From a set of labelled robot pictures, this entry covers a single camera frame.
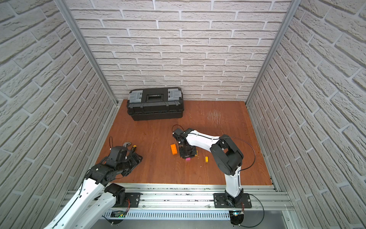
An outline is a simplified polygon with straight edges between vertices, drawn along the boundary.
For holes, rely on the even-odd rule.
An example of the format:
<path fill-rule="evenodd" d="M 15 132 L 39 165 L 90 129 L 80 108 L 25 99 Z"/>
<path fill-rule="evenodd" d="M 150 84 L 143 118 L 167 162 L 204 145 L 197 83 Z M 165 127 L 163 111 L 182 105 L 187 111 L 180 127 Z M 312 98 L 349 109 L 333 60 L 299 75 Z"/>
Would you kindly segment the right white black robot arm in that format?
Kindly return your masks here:
<path fill-rule="evenodd" d="M 244 155 L 229 136 L 211 136 L 191 128 L 185 131 L 178 128 L 173 132 L 173 137 L 178 143 L 179 154 L 183 159 L 195 157 L 197 148 L 211 152 L 218 168 L 225 175 L 226 204 L 235 207 L 240 203 L 244 193 L 241 188 L 239 171 Z"/>

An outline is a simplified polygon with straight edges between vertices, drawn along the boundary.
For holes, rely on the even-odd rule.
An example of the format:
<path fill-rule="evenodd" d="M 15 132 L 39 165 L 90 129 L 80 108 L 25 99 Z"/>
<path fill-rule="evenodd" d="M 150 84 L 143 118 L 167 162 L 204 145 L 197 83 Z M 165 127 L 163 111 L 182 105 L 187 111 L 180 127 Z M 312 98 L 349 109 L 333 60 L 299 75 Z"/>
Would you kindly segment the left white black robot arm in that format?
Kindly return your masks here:
<path fill-rule="evenodd" d="M 110 154 L 85 174 L 80 187 L 46 226 L 48 229 L 89 229 L 111 208 L 123 208 L 114 216 L 114 224 L 123 220 L 131 208 L 138 207 L 141 194 L 127 193 L 125 187 L 114 183 L 117 175 L 128 176 L 143 157 L 131 149 L 129 142 L 111 148 Z"/>

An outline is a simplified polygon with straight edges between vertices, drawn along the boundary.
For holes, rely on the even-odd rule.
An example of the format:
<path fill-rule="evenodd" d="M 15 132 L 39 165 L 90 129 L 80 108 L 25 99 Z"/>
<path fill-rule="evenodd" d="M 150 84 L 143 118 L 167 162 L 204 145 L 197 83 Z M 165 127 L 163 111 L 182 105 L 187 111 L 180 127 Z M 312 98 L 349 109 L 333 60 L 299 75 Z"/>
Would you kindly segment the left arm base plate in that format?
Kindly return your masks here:
<path fill-rule="evenodd" d="M 114 208 L 137 208 L 139 206 L 140 197 L 142 193 L 129 193 L 125 192 L 123 194 L 118 194 L 116 197 L 116 203 L 113 206 Z"/>

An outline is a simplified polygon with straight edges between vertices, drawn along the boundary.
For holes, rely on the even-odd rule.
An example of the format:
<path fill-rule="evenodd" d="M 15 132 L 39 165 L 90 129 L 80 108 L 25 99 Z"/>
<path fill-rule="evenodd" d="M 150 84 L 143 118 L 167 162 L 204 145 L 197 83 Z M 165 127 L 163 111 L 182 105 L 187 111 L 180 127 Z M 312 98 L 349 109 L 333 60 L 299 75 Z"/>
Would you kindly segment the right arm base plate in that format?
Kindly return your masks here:
<path fill-rule="evenodd" d="M 227 193 L 213 194 L 214 207 L 217 209 L 223 208 L 252 208 L 251 199 L 248 193 L 241 193 L 238 197 L 232 197 Z"/>

